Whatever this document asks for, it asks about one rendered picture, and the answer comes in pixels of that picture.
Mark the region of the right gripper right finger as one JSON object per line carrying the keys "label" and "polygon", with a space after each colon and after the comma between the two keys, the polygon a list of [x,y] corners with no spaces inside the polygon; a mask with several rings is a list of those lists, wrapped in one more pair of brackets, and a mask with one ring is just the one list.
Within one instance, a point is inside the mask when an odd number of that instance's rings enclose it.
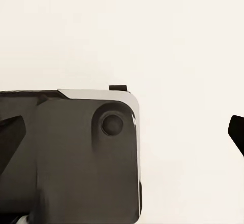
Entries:
{"label": "right gripper right finger", "polygon": [[244,156],[244,117],[237,115],[231,117],[228,134]]}

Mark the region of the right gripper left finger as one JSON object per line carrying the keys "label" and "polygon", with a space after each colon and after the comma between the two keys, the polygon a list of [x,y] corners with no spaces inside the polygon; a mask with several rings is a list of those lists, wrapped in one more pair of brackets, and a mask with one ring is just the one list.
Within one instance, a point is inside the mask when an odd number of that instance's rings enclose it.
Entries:
{"label": "right gripper left finger", "polygon": [[0,176],[25,136],[26,127],[21,115],[0,121]]}

